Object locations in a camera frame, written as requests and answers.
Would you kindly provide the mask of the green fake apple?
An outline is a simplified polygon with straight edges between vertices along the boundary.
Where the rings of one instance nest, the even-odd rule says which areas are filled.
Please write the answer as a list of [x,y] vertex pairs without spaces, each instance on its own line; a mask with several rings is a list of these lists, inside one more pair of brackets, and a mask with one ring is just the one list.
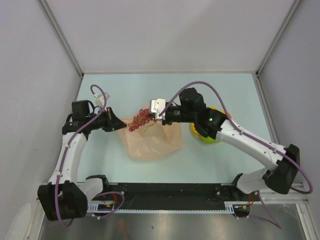
[[203,143],[205,143],[205,144],[214,144],[214,143],[217,143],[218,141],[217,140],[215,140],[215,139],[213,139],[213,138],[211,138],[211,137],[201,137],[201,141],[203,142]]

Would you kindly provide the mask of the yellow fake banana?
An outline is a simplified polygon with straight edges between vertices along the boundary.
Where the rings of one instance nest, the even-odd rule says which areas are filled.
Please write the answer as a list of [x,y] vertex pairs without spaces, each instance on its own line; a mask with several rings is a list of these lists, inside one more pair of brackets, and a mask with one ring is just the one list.
[[192,134],[196,139],[198,139],[199,141],[202,140],[202,139],[201,139],[202,136],[197,132],[194,123],[190,123],[190,124],[189,124],[189,129],[190,129],[191,134]]

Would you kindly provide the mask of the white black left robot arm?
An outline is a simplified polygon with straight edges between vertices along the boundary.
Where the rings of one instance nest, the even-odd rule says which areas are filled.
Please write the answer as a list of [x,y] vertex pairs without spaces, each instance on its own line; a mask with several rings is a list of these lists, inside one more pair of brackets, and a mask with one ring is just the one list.
[[49,221],[64,221],[83,218],[88,203],[97,197],[105,200],[111,188],[104,174],[91,175],[77,185],[78,169],[83,150],[92,131],[115,132],[127,127],[111,107],[96,106],[89,100],[75,101],[72,112],[62,127],[62,146],[56,167],[47,184],[37,190],[37,197]]

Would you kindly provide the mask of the translucent orange plastic bag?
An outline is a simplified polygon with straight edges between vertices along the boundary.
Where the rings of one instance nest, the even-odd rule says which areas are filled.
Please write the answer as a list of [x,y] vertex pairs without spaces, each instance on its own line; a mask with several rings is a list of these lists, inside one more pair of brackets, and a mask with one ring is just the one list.
[[165,157],[183,146],[181,125],[162,125],[160,121],[149,119],[143,125],[134,122],[134,116],[123,117],[126,128],[118,135],[127,154],[138,161],[152,161]]

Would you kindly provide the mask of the red fake grapes bunch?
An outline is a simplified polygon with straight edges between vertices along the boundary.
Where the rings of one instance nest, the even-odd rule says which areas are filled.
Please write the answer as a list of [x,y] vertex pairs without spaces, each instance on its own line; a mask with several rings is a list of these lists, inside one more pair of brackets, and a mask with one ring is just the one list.
[[133,120],[127,125],[128,130],[133,132],[138,129],[146,130],[148,127],[155,125],[157,120],[150,113],[148,108],[140,109],[138,114],[133,117]]

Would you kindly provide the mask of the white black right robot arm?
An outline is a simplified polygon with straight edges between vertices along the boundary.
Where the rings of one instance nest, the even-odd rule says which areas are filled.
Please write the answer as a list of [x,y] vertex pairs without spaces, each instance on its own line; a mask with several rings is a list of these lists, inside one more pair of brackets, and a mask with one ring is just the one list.
[[227,114],[206,106],[195,88],[179,94],[179,105],[157,100],[157,118],[163,125],[192,123],[202,137],[227,143],[248,154],[264,167],[251,173],[239,173],[230,188],[231,196],[242,201],[249,193],[269,188],[286,195],[292,187],[300,164],[300,150],[264,140],[236,124]]

